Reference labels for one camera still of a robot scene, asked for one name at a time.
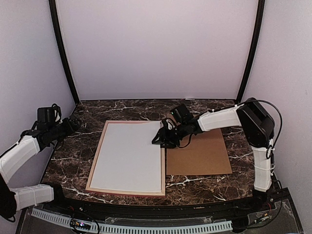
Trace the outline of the brown cardboard backing board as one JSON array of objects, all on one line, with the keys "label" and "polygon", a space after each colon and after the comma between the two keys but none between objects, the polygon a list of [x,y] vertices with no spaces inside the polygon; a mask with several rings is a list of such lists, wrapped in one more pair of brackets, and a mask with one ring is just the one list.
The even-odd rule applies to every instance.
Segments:
[{"label": "brown cardboard backing board", "polygon": [[232,168],[220,128],[203,132],[182,148],[167,149],[166,174],[174,176],[205,176],[232,174]]}]

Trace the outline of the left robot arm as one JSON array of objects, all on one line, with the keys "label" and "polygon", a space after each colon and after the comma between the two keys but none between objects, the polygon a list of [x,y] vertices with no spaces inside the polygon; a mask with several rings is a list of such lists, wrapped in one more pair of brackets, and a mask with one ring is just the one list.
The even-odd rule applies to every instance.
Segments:
[{"label": "left robot arm", "polygon": [[57,212],[63,213],[69,208],[69,202],[63,198],[60,185],[55,183],[38,184],[22,188],[9,188],[13,175],[33,156],[45,148],[54,146],[76,132],[81,122],[75,115],[62,118],[61,108],[57,104],[40,107],[37,120],[29,130],[21,133],[19,140],[0,156],[0,215],[14,223],[16,212],[42,203],[49,202]]}]

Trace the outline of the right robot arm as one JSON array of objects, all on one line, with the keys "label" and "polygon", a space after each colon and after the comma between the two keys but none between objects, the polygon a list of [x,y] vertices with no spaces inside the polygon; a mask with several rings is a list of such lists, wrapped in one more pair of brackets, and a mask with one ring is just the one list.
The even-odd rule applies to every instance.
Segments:
[{"label": "right robot arm", "polygon": [[170,111],[171,117],[161,121],[161,128],[152,144],[161,148],[181,148],[185,138],[218,128],[239,126],[242,128],[254,156],[254,189],[266,193],[273,183],[275,169],[274,150],[280,137],[275,133],[275,121],[263,107],[268,101],[249,98],[245,102],[210,110],[198,116],[191,114],[185,104]]}]

